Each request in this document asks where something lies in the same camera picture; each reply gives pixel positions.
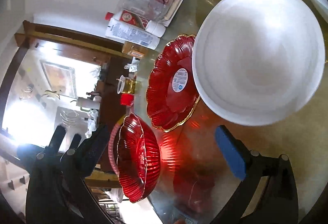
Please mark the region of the red scalloped plate with sticker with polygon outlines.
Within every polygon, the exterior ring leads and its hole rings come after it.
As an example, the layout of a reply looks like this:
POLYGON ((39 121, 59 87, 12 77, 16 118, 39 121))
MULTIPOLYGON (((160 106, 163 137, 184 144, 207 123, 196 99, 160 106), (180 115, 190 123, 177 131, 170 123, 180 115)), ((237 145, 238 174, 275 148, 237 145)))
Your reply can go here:
POLYGON ((200 96, 192 73, 195 35, 181 34, 166 44, 148 78, 147 116, 154 128, 170 132, 192 115, 200 96))

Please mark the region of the red bottle cap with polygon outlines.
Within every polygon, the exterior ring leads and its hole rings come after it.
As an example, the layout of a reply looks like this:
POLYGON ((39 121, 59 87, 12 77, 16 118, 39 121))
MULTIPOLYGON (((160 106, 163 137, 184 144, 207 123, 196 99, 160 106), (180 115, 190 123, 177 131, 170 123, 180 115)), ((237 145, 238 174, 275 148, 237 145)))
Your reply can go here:
POLYGON ((134 104, 133 94, 121 94, 120 104, 123 106, 131 107, 134 104))

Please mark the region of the plastic cup of tea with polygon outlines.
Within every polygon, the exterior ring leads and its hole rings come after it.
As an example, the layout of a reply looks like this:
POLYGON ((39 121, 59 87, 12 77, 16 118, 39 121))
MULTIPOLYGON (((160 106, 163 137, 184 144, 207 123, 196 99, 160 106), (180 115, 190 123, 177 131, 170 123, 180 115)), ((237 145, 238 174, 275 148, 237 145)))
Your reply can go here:
POLYGON ((125 77, 121 75, 118 80, 117 94, 134 94, 136 87, 135 78, 125 77))

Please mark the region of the peanut butter jar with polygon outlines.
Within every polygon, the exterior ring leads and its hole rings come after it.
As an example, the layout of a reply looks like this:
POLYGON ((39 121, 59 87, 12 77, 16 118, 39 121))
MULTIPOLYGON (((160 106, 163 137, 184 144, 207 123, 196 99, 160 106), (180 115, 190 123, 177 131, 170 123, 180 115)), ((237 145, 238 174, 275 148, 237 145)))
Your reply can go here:
POLYGON ((131 57, 138 59, 143 59, 148 53, 148 48, 145 48, 141 45, 134 44, 128 41, 125 41, 122 47, 122 53, 127 54, 131 57))

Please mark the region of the white lotion bottle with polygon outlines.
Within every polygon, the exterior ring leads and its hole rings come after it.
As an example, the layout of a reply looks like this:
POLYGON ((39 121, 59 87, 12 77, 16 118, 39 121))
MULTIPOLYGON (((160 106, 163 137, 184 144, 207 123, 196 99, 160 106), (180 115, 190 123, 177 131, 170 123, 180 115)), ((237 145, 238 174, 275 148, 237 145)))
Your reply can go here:
POLYGON ((116 38, 155 50, 160 38, 141 28, 111 18, 105 33, 106 37, 116 38))

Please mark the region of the white red-cap bottle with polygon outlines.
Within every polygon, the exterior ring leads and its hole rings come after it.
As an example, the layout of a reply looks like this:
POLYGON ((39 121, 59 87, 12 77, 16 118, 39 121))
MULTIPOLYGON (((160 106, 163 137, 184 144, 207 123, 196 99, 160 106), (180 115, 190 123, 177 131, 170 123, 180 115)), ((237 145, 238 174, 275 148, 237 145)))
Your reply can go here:
POLYGON ((105 16, 105 20, 110 21, 111 18, 133 25, 135 27, 139 27, 144 30, 146 29, 149 23, 149 20, 147 20, 146 18, 124 9, 117 13, 108 12, 105 16))

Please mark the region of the small white jar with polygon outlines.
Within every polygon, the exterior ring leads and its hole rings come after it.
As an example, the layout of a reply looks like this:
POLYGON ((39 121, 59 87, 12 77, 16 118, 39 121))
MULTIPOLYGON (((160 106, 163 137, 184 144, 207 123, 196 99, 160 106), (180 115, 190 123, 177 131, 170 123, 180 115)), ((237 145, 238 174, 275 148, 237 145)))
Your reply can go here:
POLYGON ((146 25, 145 31, 161 38, 166 31, 166 27, 156 21, 151 20, 146 25))

